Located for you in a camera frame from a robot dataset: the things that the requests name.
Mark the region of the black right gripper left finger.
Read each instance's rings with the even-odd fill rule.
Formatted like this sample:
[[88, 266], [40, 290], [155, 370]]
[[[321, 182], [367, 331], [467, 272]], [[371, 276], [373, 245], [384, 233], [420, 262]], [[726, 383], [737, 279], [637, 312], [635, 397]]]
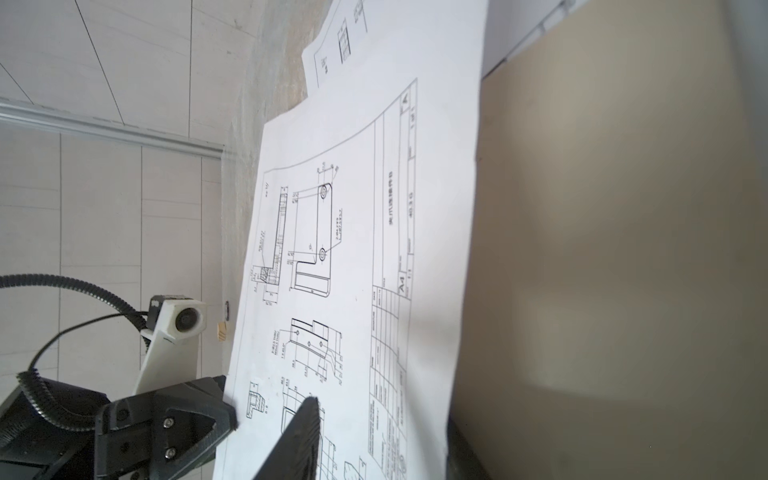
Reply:
[[321, 452], [319, 401], [307, 397], [257, 472], [254, 480], [315, 480]]

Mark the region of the beige cardboard folder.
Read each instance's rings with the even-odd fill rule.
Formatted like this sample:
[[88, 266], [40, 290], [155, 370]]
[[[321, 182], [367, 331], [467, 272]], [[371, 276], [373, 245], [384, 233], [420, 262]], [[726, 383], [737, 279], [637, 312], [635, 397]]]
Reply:
[[767, 475], [763, 1], [589, 1], [482, 84], [452, 415], [494, 479]]

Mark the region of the technical drawing sheet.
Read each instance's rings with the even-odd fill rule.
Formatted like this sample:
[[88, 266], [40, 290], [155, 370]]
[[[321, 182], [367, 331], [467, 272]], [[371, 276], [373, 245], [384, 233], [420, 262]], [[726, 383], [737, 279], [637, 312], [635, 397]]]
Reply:
[[255, 477], [307, 397], [320, 479], [442, 479], [476, 186], [484, 1], [383, 1], [266, 123], [218, 479]]
[[362, 50], [368, 34], [380, 23], [383, 1], [333, 1], [316, 38], [302, 52], [307, 95]]

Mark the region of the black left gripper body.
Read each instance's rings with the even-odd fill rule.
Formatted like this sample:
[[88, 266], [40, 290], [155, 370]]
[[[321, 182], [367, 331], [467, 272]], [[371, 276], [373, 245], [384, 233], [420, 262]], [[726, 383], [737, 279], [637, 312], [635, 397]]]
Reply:
[[96, 479], [180, 479], [215, 458], [237, 426], [226, 377], [204, 377], [117, 400], [95, 416]]

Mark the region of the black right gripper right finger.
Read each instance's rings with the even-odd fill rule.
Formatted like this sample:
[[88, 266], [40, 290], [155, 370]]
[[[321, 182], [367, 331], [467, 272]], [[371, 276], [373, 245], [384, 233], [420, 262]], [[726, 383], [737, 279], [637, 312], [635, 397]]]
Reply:
[[471, 445], [459, 430], [453, 418], [447, 425], [448, 455], [447, 480], [490, 480], [491, 477], [474, 453]]

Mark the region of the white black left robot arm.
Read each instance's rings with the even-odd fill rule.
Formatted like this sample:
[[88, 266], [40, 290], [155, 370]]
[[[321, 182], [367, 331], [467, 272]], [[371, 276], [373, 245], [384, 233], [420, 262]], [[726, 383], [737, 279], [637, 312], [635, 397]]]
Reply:
[[99, 392], [47, 381], [55, 399], [90, 417], [92, 431], [63, 430], [19, 389], [1, 405], [4, 479], [180, 479], [212, 461], [235, 430], [224, 376], [205, 377], [111, 402]]

